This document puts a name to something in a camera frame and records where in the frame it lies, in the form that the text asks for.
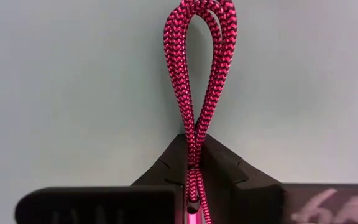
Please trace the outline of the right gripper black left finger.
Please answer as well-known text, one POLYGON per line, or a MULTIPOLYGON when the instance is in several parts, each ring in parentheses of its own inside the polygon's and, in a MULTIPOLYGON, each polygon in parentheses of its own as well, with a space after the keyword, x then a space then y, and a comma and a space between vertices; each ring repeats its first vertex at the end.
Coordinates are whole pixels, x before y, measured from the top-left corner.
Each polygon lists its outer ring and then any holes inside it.
POLYGON ((186 139, 177 135, 129 186, 47 187, 22 197, 17 224, 185 224, 186 139))

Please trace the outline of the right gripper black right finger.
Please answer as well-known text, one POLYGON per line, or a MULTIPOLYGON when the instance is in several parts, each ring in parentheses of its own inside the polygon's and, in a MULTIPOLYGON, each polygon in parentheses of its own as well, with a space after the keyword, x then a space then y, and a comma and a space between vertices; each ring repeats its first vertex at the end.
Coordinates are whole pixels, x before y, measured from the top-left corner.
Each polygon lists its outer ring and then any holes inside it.
POLYGON ((202 151, 213 224, 358 224, 358 184, 283 183, 212 136, 202 151))

